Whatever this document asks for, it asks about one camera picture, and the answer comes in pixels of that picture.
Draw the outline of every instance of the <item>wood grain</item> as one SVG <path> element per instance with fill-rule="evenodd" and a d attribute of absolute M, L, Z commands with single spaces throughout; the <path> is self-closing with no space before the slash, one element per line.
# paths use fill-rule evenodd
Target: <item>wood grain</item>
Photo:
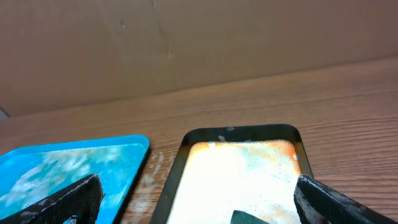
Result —
<path fill-rule="evenodd" d="M 398 220 L 398 57 L 193 88 L 0 121 L 19 146 L 144 134 L 151 155 L 123 223 L 147 223 L 182 137 L 195 128 L 289 123 L 315 178 Z"/>

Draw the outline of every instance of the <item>cardboard wall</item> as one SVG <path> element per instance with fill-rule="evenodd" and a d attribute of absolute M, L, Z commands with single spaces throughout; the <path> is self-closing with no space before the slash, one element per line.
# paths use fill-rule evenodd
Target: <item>cardboard wall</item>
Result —
<path fill-rule="evenodd" d="M 2 0 L 11 116 L 398 54 L 398 1 Z"/>

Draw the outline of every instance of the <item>blue tray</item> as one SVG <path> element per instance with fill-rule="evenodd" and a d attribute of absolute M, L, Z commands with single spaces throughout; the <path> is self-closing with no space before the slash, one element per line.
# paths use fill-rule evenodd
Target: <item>blue tray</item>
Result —
<path fill-rule="evenodd" d="M 0 156 L 0 219 L 38 202 L 88 174 L 105 193 L 96 223 L 112 223 L 143 164 L 142 135 L 20 147 Z"/>

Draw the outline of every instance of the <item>dark green object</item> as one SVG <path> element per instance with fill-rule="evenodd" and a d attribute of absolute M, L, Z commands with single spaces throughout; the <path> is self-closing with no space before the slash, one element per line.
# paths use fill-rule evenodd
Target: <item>dark green object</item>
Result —
<path fill-rule="evenodd" d="M 269 224 L 254 215 L 246 212 L 234 210 L 232 213 L 231 224 Z"/>

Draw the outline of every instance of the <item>tabletop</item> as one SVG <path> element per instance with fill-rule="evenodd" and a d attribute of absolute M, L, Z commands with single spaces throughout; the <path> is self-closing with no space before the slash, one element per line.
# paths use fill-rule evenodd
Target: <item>tabletop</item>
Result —
<path fill-rule="evenodd" d="M 315 178 L 398 220 L 398 57 L 222 83 L 0 121 L 19 146 L 144 134 L 150 155 L 122 223 L 148 223 L 192 129 L 287 123 Z"/>

